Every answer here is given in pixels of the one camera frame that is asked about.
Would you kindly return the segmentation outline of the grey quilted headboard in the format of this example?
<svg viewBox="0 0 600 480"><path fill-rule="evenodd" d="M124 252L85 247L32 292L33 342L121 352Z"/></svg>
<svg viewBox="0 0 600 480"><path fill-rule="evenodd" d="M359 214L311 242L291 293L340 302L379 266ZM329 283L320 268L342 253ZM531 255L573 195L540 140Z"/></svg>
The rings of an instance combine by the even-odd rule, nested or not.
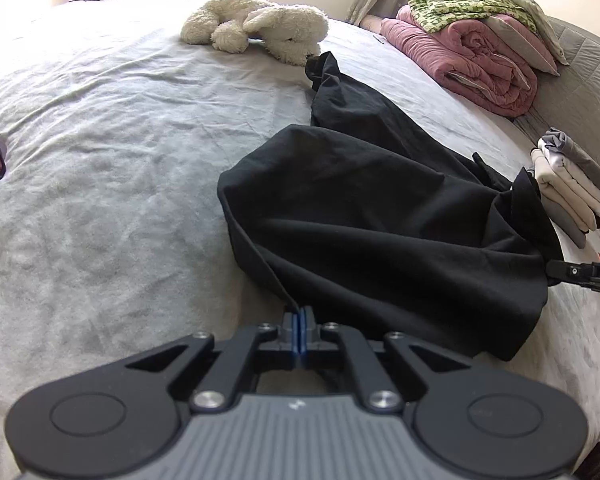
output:
<svg viewBox="0 0 600 480"><path fill-rule="evenodd" d="M550 18L568 64L557 76L540 73L533 104L514 124L532 141L554 127L600 165L600 37Z"/></svg>

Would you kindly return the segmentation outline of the maroon grey pillow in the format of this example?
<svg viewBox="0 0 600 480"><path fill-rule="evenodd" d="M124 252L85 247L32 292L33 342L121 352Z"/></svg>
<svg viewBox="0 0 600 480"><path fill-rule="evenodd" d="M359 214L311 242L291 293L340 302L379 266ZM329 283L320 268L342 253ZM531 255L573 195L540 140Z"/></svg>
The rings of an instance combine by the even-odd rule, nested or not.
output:
<svg viewBox="0 0 600 480"><path fill-rule="evenodd" d="M554 56L544 42L521 22L506 14L491 15L483 21L532 68L553 76L559 75Z"/></svg>

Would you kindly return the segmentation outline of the grey bed sheet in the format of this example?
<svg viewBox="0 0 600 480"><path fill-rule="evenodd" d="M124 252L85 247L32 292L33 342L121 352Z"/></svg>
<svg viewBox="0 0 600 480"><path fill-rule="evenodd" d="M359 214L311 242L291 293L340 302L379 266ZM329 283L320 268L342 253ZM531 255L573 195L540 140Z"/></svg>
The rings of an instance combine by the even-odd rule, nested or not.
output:
<svg viewBox="0 0 600 480"><path fill-rule="evenodd" d="M216 185L310 120L304 71L180 39L200 0L0 16L0 479L32 388L193 330L276 321L230 249Z"/></svg>

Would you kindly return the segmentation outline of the black garment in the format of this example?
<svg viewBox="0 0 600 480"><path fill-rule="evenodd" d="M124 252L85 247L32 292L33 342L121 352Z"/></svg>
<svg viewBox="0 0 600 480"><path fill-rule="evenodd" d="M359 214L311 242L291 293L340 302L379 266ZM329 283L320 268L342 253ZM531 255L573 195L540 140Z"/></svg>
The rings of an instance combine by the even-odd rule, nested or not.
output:
<svg viewBox="0 0 600 480"><path fill-rule="evenodd" d="M306 76L309 125L219 178L238 266L321 322L513 359L562 258L535 180L446 148L330 53Z"/></svg>

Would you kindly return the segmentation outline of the white plush dog toy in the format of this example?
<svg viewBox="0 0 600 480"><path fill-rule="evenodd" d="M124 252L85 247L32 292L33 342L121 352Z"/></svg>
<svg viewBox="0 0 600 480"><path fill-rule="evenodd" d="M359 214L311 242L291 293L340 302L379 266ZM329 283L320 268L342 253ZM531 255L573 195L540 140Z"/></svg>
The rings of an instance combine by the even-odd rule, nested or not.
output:
<svg viewBox="0 0 600 480"><path fill-rule="evenodd" d="M221 52L245 52L258 40L277 61L303 66L321 53L328 18L306 4L268 0L206 0L189 15L180 37L186 44L210 44Z"/></svg>

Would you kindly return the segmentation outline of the cream folded garment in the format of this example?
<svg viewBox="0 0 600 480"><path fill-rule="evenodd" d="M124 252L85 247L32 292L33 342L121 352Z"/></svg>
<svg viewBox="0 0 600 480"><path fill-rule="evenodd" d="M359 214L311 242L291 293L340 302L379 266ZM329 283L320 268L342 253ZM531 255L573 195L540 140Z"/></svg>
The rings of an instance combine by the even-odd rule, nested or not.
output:
<svg viewBox="0 0 600 480"><path fill-rule="evenodd" d="M588 192L564 166L558 171L540 148L531 151L535 180L541 193L562 206L582 231L595 231L600 227L600 201Z"/></svg>

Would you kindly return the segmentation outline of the green patterned blanket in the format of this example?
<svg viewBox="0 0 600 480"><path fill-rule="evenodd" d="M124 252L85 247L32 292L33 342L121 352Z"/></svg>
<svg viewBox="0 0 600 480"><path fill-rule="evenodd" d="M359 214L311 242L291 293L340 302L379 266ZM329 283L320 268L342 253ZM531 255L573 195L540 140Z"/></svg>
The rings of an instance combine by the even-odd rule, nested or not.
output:
<svg viewBox="0 0 600 480"><path fill-rule="evenodd" d="M416 24L425 32L440 32L461 20L484 20L505 14L537 32L534 19L522 6L510 0L406 0Z"/></svg>

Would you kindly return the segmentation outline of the grey folded top garment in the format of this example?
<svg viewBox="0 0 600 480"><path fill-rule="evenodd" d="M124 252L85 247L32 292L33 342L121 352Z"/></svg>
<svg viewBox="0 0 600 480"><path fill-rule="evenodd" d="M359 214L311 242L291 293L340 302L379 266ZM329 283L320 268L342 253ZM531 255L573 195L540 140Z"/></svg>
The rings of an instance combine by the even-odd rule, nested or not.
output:
<svg viewBox="0 0 600 480"><path fill-rule="evenodd" d="M541 140L550 152L565 156L570 162L578 166L600 190L600 165L567 133L550 127L541 136Z"/></svg>

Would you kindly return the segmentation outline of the maroon folded quilt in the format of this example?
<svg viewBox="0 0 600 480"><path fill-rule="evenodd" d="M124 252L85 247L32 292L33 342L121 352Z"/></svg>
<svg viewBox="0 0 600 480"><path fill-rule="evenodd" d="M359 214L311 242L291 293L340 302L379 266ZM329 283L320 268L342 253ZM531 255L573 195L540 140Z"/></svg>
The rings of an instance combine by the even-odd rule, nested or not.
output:
<svg viewBox="0 0 600 480"><path fill-rule="evenodd" d="M381 21L380 33L441 87L494 114L528 112L538 91L530 65L482 21L459 20L430 34L404 6Z"/></svg>

